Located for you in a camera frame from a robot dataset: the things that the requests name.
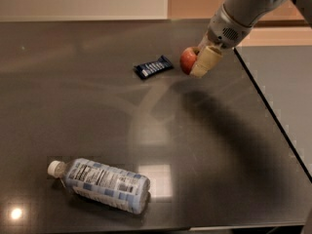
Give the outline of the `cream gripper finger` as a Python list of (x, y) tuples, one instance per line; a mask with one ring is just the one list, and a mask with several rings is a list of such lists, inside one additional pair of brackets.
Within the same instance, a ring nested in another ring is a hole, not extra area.
[(205, 33), (201, 42), (199, 43), (199, 45), (197, 46), (198, 48), (198, 52), (202, 52), (206, 49), (209, 49), (212, 46), (211, 41), (209, 40), (209, 35), (208, 33)]
[(190, 75), (196, 78), (202, 78), (215, 67), (222, 59), (222, 52), (215, 46), (204, 47), (197, 56), (195, 63), (192, 66)]

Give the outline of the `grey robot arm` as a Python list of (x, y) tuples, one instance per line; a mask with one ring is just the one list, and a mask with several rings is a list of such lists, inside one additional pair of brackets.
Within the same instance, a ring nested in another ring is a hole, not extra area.
[[(203, 77), (222, 58), (222, 51), (235, 48), (252, 31), (257, 22), (286, 0), (225, 0), (211, 18), (195, 59), (187, 67), (189, 74)], [(312, 26), (312, 0), (290, 0)]]

